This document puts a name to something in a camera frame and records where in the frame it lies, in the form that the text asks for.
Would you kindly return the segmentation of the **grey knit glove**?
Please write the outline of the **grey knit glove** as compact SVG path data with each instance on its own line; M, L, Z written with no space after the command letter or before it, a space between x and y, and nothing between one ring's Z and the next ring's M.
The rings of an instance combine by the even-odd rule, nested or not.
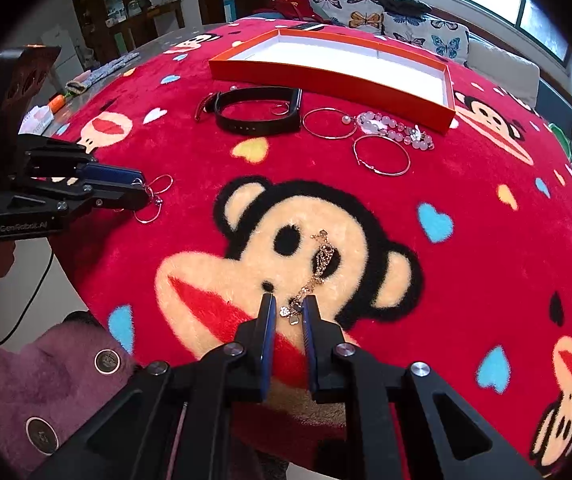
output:
M74 77L64 85L63 95L66 98L70 96L80 96L92 87L93 84L112 75L118 70L122 70L128 63L136 60L138 56L138 52L128 52L107 64L95 68L95 70L86 70L86 72Z

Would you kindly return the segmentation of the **beige cushion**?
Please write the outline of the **beige cushion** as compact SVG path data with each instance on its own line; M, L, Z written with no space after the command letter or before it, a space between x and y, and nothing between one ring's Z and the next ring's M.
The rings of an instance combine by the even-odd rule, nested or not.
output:
M522 103L536 106L540 67L521 56L472 38L469 40L467 66L495 82Z

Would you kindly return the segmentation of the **butterfly pillow right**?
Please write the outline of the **butterfly pillow right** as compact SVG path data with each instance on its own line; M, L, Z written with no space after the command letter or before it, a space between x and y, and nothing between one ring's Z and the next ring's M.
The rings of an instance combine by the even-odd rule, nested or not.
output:
M385 13L383 34L414 47L423 48L456 63L465 64L469 55L469 30L465 25L430 14L407 16Z

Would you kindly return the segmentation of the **butterfly pillow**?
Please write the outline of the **butterfly pillow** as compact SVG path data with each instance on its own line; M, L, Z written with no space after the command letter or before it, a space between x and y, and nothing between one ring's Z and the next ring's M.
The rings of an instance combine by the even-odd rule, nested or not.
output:
M383 7L376 0L310 0L313 10L337 26L381 35Z
M469 55L469 30L465 25L430 14L407 16L385 13L383 34L414 47L423 48L456 63L465 64Z

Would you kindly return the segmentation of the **butterfly pillow left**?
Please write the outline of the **butterfly pillow left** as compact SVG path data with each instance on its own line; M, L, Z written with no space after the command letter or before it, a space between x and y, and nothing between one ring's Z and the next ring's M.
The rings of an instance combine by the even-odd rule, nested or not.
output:
M381 35L383 7L376 0L310 0L313 10L337 26Z

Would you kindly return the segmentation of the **black cloth on pillows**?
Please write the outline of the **black cloth on pillows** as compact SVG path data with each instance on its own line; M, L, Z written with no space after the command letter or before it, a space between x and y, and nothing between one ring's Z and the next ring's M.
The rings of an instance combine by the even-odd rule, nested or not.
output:
M399 14L421 18L432 12L431 6L420 0L371 0L378 3L389 14Z

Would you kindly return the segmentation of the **black remote control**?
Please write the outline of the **black remote control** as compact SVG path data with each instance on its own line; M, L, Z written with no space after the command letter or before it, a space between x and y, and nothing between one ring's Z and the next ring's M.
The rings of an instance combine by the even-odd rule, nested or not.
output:
M315 32L315 30L322 30L325 27L324 23L303 22L298 25L289 26L289 30L301 30L301 32Z

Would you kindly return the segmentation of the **red embroidered bag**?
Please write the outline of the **red embroidered bag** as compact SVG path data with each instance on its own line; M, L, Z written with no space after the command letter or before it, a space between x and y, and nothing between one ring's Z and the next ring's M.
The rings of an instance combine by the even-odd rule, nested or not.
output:
M273 0L272 7L276 12L291 20L316 20L310 0Z

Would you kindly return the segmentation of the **red monkey print blanket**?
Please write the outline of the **red monkey print blanket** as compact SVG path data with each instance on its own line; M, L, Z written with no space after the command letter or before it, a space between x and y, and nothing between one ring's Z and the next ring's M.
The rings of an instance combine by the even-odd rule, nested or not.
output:
M426 362L540 474L572 478L572 168L545 120L453 62L435 133L303 91L300 128L237 136L195 111L209 59L284 20L244 18L118 76L60 128L107 165L171 174L157 221L97 210L54 240L92 314L141 363L184 364L277 301L250 444L303 464L341 435L307 386L300 296L382 362Z

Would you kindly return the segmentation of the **silver linked hoop earrings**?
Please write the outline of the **silver linked hoop earrings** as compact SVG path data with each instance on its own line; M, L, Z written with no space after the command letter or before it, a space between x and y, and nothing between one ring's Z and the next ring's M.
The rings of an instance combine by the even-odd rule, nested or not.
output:
M144 183L149 200L144 208L134 212L134 218L138 223L145 226L159 219L164 204L163 195L171 190L173 184L174 178L171 174L161 174Z

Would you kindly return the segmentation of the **orange carrot toy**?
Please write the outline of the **orange carrot toy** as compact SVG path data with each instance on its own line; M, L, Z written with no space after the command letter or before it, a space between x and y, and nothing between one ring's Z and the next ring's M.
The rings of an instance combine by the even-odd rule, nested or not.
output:
M54 96L49 102L48 102L48 108L50 109L51 113L56 115L59 110L62 109L62 107L65 106L66 103L68 103L70 100L72 99L72 94L69 92L66 93L59 93L57 94L57 96Z

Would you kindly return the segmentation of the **black smart band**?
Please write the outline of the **black smart band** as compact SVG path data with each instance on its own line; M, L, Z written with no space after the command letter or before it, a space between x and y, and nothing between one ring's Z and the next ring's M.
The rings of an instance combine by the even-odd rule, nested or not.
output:
M195 122L212 114L216 126L237 136L279 136L300 128L301 89L247 87L212 92L197 106Z

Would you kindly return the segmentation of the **purple fleece sleeve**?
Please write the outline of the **purple fleece sleeve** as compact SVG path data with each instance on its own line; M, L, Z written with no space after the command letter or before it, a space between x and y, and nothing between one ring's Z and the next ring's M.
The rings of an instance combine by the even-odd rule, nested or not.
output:
M73 312L19 352L0 348L0 479L25 479L128 382L134 359Z

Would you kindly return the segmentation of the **orange shallow box tray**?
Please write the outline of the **orange shallow box tray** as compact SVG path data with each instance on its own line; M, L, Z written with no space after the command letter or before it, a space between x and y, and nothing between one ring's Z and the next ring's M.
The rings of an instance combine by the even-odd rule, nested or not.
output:
M213 56L209 65L218 80L332 96L435 133L447 133L455 117L448 64L392 42L275 28Z

